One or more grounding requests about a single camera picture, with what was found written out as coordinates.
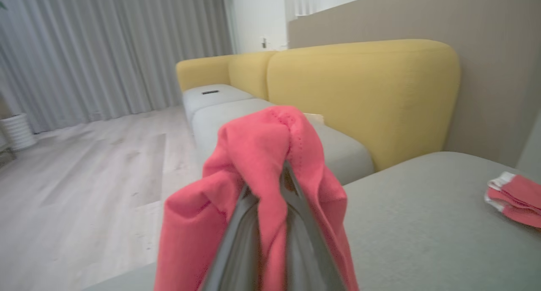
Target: yellow sofa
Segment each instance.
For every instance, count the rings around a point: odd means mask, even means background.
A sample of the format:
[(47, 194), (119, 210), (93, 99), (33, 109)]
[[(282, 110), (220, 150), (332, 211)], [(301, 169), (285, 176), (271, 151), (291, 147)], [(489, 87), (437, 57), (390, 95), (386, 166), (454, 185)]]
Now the yellow sofa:
[(430, 40), (199, 58), (176, 70), (184, 95), (230, 85), (244, 99), (322, 114), (327, 126), (367, 148), (376, 171), (443, 148), (460, 79), (455, 51)]

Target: sofa seat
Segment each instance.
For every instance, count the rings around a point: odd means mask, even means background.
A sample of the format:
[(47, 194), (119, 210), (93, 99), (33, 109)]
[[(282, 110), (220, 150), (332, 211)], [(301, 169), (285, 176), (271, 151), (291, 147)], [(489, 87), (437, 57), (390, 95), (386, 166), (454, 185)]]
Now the sofa seat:
[[(204, 92), (215, 90), (218, 90), (218, 92), (203, 94)], [(251, 94), (232, 87), (231, 85), (224, 84), (204, 85), (202, 87), (187, 90), (182, 94), (182, 101), (184, 103), (184, 110), (186, 111), (188, 123), (191, 123), (194, 113), (201, 108), (252, 98), (253, 96)]]
[[(230, 120), (263, 110), (274, 104), (261, 99), (241, 100), (205, 107), (192, 119), (192, 130), (197, 143), (199, 164), (214, 152), (218, 130)], [(342, 184), (347, 184), (374, 172), (369, 151), (359, 142), (327, 127), (313, 123), (323, 145), (325, 164)]]
[(484, 202), (516, 170), (438, 152), (346, 185), (344, 222), (364, 291), (541, 290), (541, 232)]
[(154, 262), (89, 286), (83, 291), (152, 291), (155, 276), (156, 263)]

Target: white pot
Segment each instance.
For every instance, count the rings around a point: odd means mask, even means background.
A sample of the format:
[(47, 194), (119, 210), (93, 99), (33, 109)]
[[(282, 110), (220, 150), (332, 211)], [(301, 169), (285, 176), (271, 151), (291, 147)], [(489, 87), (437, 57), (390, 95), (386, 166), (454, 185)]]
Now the white pot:
[(36, 143), (25, 113), (0, 120), (0, 125), (4, 128), (13, 150), (29, 148)]

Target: white curtain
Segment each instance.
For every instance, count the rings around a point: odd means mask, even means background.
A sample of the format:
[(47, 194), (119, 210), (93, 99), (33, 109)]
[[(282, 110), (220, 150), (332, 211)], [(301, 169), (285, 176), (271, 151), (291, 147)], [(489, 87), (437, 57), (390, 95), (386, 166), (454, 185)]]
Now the white curtain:
[(1, 0), (0, 87), (33, 131), (180, 104), (178, 61), (231, 54), (223, 0)]

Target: pink cloth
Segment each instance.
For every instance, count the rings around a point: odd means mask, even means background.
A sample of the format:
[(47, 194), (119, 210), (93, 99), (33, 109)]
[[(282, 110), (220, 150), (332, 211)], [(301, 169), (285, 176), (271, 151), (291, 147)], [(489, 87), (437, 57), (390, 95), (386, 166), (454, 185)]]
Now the pink cloth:
[(296, 108), (274, 106), (233, 120), (203, 166), (203, 178), (164, 205), (155, 291), (194, 291), (214, 258), (246, 181), (259, 197), (262, 290), (284, 290), (287, 205), (279, 176), (289, 160), (349, 291), (358, 290), (344, 231), (347, 197), (325, 166), (319, 137)]
[(541, 228), (541, 185), (504, 172), (489, 182), (485, 200), (510, 219)]

